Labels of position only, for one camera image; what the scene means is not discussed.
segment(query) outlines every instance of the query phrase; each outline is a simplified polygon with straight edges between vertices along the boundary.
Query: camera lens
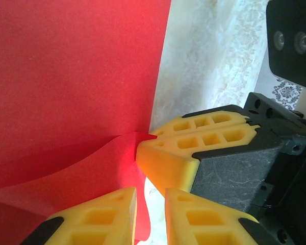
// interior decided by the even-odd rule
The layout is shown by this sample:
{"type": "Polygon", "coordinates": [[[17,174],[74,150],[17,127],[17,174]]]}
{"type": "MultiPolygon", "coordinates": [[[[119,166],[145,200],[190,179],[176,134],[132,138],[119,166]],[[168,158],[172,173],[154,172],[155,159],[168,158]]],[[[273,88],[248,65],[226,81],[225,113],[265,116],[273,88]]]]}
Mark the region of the camera lens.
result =
{"type": "Polygon", "coordinates": [[[301,55],[306,53],[306,33],[305,32],[298,32],[296,34],[295,49],[301,55]]]}
{"type": "Polygon", "coordinates": [[[276,31],[273,36],[274,46],[277,50],[282,50],[285,45],[285,37],[280,31],[276,31]]]}

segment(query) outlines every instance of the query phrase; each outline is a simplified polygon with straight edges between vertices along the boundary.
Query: red sheet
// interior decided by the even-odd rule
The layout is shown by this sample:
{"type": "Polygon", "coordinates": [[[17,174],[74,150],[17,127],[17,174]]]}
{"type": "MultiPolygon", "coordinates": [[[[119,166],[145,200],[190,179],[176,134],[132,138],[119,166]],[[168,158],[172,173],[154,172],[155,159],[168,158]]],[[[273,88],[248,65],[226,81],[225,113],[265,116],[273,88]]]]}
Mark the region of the red sheet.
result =
{"type": "MultiPolygon", "coordinates": [[[[73,169],[76,178],[80,169],[73,164],[84,164],[88,158],[79,161],[110,140],[147,132],[169,6],[170,0],[0,0],[0,203],[44,215],[110,191],[107,182],[97,182],[97,192],[76,200],[70,198],[76,185],[55,182],[67,175],[53,176],[73,169]],[[47,202],[52,206],[41,206],[47,202]]],[[[113,154],[105,161],[134,164],[113,154]]],[[[95,162],[96,171],[108,167],[95,162]]],[[[87,182],[94,178],[92,165],[83,168],[78,182],[93,188],[94,182],[87,182]]],[[[132,169],[114,172],[118,187],[142,188],[141,177],[126,181],[127,175],[142,176],[132,169]]],[[[1,213],[0,219],[8,217],[1,213]]],[[[33,222],[23,221],[19,226],[33,222]]],[[[148,235],[149,229],[137,231],[136,239],[148,235]]]]}

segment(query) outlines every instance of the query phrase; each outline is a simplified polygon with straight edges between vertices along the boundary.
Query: red paper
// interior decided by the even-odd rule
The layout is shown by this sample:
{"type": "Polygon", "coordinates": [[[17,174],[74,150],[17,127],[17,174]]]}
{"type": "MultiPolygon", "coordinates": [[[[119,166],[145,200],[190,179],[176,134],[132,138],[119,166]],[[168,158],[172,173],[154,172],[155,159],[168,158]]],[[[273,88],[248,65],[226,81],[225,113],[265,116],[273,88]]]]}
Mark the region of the red paper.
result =
{"type": "MultiPolygon", "coordinates": [[[[79,186],[89,189],[94,171],[87,163],[76,175],[76,166],[88,161],[81,159],[119,135],[147,132],[169,6],[170,0],[0,0],[1,203],[49,214],[80,202],[70,197],[79,190],[68,179],[53,176],[70,166],[79,186]],[[47,190],[63,194],[45,205],[53,197],[47,190]]],[[[128,164],[122,159],[116,161],[128,164]]],[[[96,171],[108,168],[102,164],[96,171]]],[[[129,173],[116,173],[121,187],[129,173]]],[[[117,188],[101,183],[102,193],[117,188]]],[[[101,192],[79,195],[88,200],[101,192]]]]}
{"type": "Polygon", "coordinates": [[[145,175],[136,165],[135,154],[140,141],[152,138],[155,136],[143,133],[119,136],[66,169],[0,189],[0,203],[5,204],[2,207],[5,211],[0,214],[0,244],[9,244],[10,236],[21,242],[31,233],[36,227],[33,221],[30,223],[31,215],[36,221],[41,221],[41,218],[44,220],[60,210],[128,186],[137,188],[135,237],[146,240],[150,233],[150,222],[144,198],[145,175]],[[28,211],[28,215],[22,216],[16,209],[11,211],[12,207],[28,211]],[[5,224],[2,222],[4,218],[8,218],[5,224]]]}

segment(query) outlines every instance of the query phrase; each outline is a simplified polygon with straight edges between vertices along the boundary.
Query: yellow foam block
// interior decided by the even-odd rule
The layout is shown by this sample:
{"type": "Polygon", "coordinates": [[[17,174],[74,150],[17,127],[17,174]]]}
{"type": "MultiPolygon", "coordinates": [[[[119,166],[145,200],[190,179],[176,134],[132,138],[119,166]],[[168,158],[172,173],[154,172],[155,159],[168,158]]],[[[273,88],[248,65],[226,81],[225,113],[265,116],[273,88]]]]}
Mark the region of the yellow foam block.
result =
{"type": "Polygon", "coordinates": [[[143,141],[136,162],[162,195],[169,187],[190,191],[199,166],[193,153],[249,144],[258,127],[240,124],[143,141]]]}
{"type": "Polygon", "coordinates": [[[188,134],[196,131],[218,129],[246,123],[247,116],[237,112],[216,111],[192,117],[177,117],[162,127],[151,132],[153,135],[170,137],[179,134],[188,134]]]}
{"type": "Polygon", "coordinates": [[[168,245],[257,245],[238,222],[251,215],[170,188],[165,194],[168,245]]]}
{"type": "Polygon", "coordinates": [[[136,189],[128,187],[51,216],[65,221],[45,245],[134,244],[136,189]]]}

